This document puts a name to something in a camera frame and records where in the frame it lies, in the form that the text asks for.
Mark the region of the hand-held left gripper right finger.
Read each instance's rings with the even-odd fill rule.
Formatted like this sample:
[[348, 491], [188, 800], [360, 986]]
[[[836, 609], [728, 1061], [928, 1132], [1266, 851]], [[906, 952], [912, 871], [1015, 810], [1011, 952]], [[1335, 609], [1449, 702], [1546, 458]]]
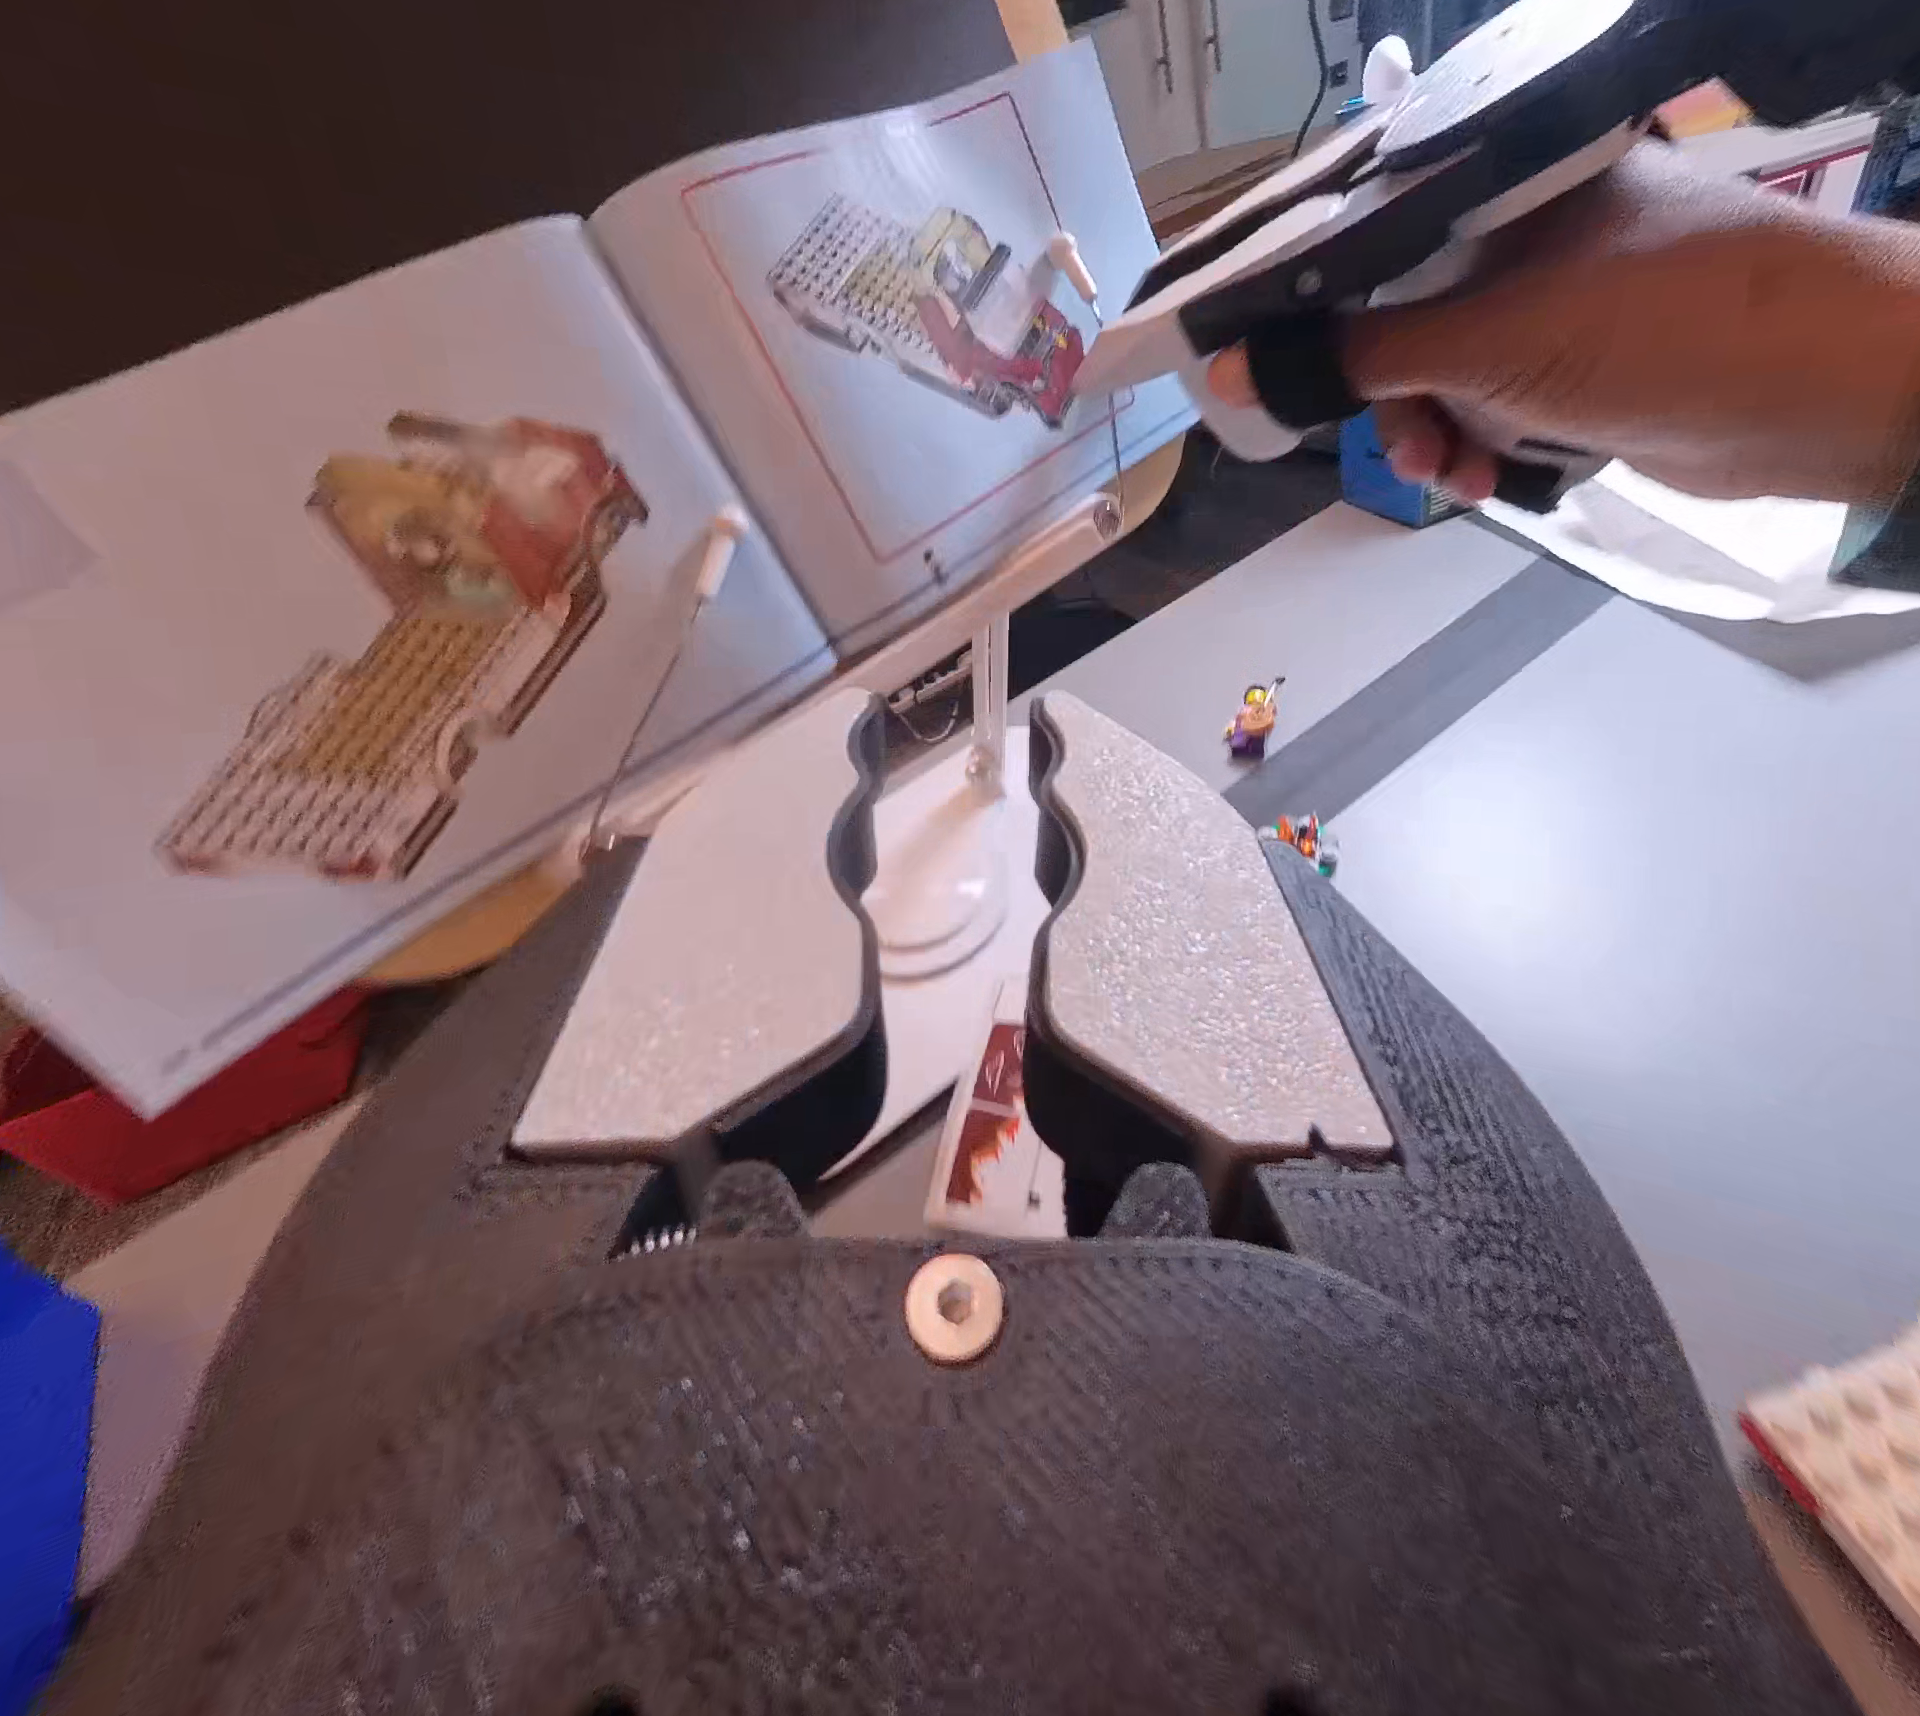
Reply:
[[1200, 1170], [1395, 1150], [1268, 846], [1190, 769], [1063, 691], [1028, 708], [1028, 1106], [1073, 1170], [1104, 1122]]

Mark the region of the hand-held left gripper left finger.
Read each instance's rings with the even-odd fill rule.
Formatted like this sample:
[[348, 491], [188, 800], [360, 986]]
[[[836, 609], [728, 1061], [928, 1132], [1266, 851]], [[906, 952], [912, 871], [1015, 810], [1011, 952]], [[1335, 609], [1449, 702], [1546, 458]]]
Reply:
[[879, 1021], [883, 706], [836, 691], [717, 758], [641, 840], [509, 1148], [671, 1161]]

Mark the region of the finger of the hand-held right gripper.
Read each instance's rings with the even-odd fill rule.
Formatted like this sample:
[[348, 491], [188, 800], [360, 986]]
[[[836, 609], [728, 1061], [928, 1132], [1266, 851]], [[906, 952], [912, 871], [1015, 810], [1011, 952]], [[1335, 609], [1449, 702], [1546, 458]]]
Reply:
[[1211, 363], [1181, 312], [1210, 299], [1211, 285], [1165, 285], [1141, 293], [1097, 331], [1072, 379], [1076, 400], [1106, 399], [1161, 376], [1200, 375]]
[[1355, 191], [1379, 173], [1387, 118], [1354, 118], [1223, 209], [1171, 240], [1126, 300], [1127, 315], [1155, 312], [1165, 299], [1200, 315], [1292, 312], [1345, 302], [1386, 281], [1378, 245], [1366, 263], [1328, 268], [1344, 239], [1313, 240], [1340, 225]]

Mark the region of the building instruction booklet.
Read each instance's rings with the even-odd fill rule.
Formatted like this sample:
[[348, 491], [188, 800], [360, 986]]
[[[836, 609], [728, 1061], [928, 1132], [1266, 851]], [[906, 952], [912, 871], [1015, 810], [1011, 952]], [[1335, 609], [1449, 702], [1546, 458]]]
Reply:
[[1195, 420], [1092, 45], [3, 418], [3, 1001], [144, 1121]]

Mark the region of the toy brick truck model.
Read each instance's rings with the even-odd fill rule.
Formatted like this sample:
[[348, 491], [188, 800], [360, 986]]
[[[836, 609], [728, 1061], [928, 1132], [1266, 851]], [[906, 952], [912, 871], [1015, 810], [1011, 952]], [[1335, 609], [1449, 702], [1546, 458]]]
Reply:
[[1917, 1327], [1752, 1395], [1739, 1435], [1917, 1639]]

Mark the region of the person's right hand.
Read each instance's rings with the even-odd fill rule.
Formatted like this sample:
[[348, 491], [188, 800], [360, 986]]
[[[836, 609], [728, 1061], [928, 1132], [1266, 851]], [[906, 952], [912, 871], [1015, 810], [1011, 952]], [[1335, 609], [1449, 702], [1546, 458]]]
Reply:
[[1459, 287], [1335, 320], [1397, 476], [1483, 505], [1549, 442], [1688, 496], [1883, 511], [1917, 458], [1917, 230], [1639, 144]]

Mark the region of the white book stand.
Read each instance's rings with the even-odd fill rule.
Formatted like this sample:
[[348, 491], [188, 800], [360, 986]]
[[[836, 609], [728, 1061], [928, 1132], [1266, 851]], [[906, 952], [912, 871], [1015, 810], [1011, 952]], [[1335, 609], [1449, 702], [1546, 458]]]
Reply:
[[887, 972], [935, 975], [1005, 901], [1004, 656], [1014, 570], [1122, 522], [1123, 464], [1187, 431], [1181, 386], [1114, 383], [1101, 312], [1147, 291], [1137, 219], [1043, 240], [1049, 209], [805, 186], [742, 212], [627, 200], [470, 240], [419, 273], [499, 265], [515, 304], [462, 304], [457, 355], [503, 399], [405, 402], [352, 535], [398, 583], [402, 694], [348, 865], [403, 947], [562, 839], [611, 834], [827, 683], [881, 691], [958, 646], [972, 750], [876, 891]]

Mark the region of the blue toy set box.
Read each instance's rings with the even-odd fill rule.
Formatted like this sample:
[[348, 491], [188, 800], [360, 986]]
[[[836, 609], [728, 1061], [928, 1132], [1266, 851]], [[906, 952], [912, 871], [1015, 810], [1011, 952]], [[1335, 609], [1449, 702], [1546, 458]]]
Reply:
[[1471, 509], [1435, 482], [1408, 481], [1395, 472], [1387, 442], [1381, 440], [1378, 405], [1337, 426], [1335, 457], [1344, 505], [1395, 529], [1421, 533]]

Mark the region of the sticker sheet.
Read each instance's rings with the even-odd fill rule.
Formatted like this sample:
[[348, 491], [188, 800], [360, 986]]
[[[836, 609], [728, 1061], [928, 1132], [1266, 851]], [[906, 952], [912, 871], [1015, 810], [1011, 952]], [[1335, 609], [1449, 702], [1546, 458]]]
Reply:
[[991, 1241], [1062, 1241], [1063, 1164], [1030, 1121], [1025, 1006], [1019, 977], [991, 999], [958, 1079], [924, 1198], [924, 1227]]

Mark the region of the white power strip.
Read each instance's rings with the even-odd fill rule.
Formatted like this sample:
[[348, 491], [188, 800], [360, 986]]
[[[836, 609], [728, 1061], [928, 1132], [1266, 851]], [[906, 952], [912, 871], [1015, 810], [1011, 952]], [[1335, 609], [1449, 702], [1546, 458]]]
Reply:
[[973, 654], [964, 648], [903, 683], [883, 701], [889, 748], [932, 748], [972, 726]]

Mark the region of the printed paper bag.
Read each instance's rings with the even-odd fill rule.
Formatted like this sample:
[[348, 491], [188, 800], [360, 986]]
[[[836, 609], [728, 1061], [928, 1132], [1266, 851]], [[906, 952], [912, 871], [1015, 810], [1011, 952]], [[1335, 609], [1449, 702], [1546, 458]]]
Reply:
[[1612, 462], [1546, 515], [1499, 500], [1480, 513], [1624, 599], [1695, 618], [1795, 627], [1917, 609], [1916, 595], [1830, 577], [1846, 526], [1833, 502], [1708, 500]]

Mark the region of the red floor bin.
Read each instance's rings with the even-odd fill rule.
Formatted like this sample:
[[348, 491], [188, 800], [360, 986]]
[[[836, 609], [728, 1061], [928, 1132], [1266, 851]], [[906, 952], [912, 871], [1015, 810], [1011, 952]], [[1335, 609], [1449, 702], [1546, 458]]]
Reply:
[[6, 1010], [1, 1153], [94, 1205], [141, 1201], [342, 1105], [369, 1010], [365, 991], [346, 989], [152, 1118]]

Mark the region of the blue storage bin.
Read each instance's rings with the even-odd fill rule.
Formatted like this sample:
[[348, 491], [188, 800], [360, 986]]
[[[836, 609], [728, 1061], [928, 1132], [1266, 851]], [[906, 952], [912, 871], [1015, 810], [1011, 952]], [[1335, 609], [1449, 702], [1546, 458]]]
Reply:
[[99, 1312], [1, 1250], [1, 1711], [30, 1713], [76, 1612]]

